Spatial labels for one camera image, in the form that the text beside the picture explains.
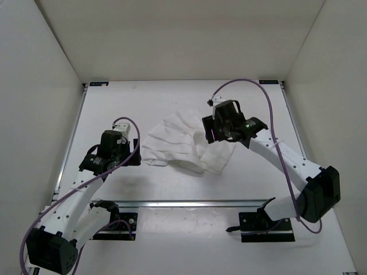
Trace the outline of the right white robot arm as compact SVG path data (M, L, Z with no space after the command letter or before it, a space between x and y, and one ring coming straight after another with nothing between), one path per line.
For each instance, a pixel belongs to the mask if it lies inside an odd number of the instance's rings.
M316 223L340 201L339 172L334 167L323 168L273 138L261 120L244 117L238 101L209 100L208 104L213 113L202 122L209 143L241 143L287 175L291 185L299 191L265 203L257 215L261 228L268 230L280 219L297 216Z

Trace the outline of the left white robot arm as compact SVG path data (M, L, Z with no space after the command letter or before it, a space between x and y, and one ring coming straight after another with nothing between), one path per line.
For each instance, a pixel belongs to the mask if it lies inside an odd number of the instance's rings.
M69 193L46 210L26 237L29 262L57 274L74 274L85 243L102 230L124 226L113 201L92 202L109 174L122 166L141 162L140 140L128 140L120 131L106 130L79 165Z

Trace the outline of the white pleated skirt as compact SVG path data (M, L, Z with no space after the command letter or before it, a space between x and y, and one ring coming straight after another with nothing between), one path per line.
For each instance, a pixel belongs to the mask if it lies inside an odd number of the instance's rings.
M236 145L226 141L209 144L205 137L202 113L179 109L164 118L142 145L142 161L149 166L176 165L198 174L220 175Z

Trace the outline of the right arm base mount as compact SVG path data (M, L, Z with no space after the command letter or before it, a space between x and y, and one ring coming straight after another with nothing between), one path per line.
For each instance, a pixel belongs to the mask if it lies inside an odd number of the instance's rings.
M239 225L228 227L226 232L239 231L242 243L295 242L291 221L272 221L265 212L266 205L274 199L267 200L256 212L240 212Z

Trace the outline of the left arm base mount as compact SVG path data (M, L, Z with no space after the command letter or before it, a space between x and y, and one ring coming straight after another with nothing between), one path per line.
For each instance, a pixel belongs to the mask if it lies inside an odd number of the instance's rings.
M120 212L119 205L113 201L99 200L90 203L89 207L91 210L105 209L110 214L109 223L93 236L93 240L134 241L136 239L138 213Z

